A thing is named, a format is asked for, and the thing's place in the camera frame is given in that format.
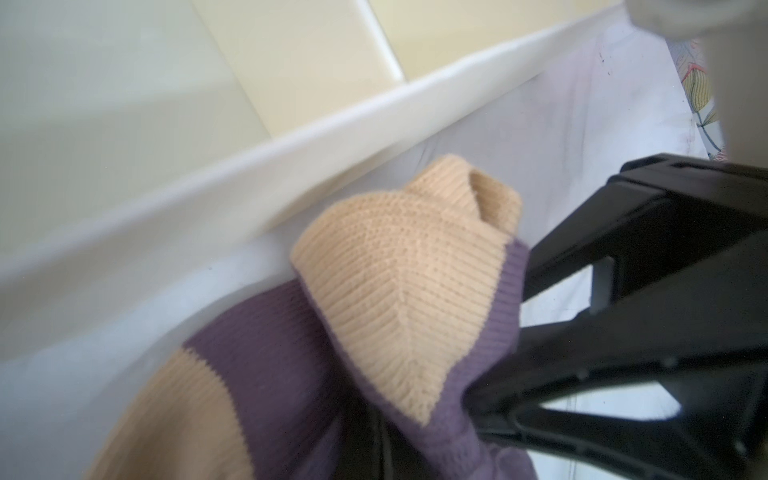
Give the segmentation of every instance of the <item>beige stripe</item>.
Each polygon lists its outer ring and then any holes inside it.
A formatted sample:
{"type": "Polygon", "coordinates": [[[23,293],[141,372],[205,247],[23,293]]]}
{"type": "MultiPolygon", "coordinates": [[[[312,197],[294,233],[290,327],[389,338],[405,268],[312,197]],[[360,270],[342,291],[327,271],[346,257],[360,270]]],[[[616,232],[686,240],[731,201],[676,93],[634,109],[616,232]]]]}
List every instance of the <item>beige stripe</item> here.
{"type": "Polygon", "coordinates": [[[253,479],[227,387],[206,363],[179,350],[113,429],[87,479],[253,479]]]}
{"type": "Polygon", "coordinates": [[[519,217],[514,191],[449,156],[402,192],[331,207],[291,260],[358,369],[425,425],[482,330],[519,217]]]}

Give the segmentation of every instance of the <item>purple sweater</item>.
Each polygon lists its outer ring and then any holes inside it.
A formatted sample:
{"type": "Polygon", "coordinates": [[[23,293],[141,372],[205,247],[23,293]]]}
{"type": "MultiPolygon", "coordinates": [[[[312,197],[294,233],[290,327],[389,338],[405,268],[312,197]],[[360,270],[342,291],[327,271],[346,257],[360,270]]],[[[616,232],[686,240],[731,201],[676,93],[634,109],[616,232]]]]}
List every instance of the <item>purple sweater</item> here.
{"type": "Polygon", "coordinates": [[[453,156],[401,191],[332,206],[294,247],[299,279],[189,338],[88,478],[326,480],[355,394],[436,478],[535,478],[525,452],[481,442],[462,408],[469,384],[517,343],[520,207],[453,156]]]}

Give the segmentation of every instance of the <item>floral pattern fabric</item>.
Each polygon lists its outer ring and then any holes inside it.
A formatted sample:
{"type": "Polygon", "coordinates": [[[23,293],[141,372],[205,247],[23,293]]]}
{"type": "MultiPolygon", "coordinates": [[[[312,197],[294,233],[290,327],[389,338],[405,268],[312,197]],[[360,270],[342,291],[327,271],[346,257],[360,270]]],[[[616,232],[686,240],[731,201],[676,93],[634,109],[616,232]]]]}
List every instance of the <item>floral pattern fabric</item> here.
{"type": "Polygon", "coordinates": [[[697,126],[710,160],[727,161],[723,133],[707,75],[704,55],[696,40],[668,43],[672,59],[683,83],[690,109],[697,116],[697,126]]]}

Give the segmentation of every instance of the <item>leaf print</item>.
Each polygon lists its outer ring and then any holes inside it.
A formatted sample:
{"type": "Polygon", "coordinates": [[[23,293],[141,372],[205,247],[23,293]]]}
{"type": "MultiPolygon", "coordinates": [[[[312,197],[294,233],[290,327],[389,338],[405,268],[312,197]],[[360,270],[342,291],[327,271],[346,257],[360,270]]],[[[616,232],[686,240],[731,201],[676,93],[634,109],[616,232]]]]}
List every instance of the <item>leaf print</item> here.
{"type": "Polygon", "coordinates": [[[700,127],[706,127],[709,124],[713,124],[714,122],[718,121],[719,118],[717,117],[717,110],[712,109],[709,114],[704,118],[704,121],[701,122],[700,127]]]}
{"type": "Polygon", "coordinates": [[[683,77],[683,88],[693,111],[698,112],[706,107],[712,98],[710,79],[699,65],[693,64],[688,68],[688,73],[683,77]]]}

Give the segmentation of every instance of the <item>sweater sleeve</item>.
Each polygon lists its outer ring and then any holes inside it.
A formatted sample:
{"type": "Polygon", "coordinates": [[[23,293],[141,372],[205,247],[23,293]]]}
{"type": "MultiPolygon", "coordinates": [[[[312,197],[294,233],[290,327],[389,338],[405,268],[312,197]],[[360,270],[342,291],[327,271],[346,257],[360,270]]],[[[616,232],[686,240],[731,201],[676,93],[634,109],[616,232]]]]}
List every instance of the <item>sweater sleeve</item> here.
{"type": "Polygon", "coordinates": [[[123,414],[86,478],[327,480],[347,393],[294,280],[189,338],[123,414]]]}
{"type": "Polygon", "coordinates": [[[518,195],[444,157],[402,191],[328,209],[291,260],[363,395],[446,479],[532,479],[486,445],[462,395],[515,348],[528,248],[518,195]]]}

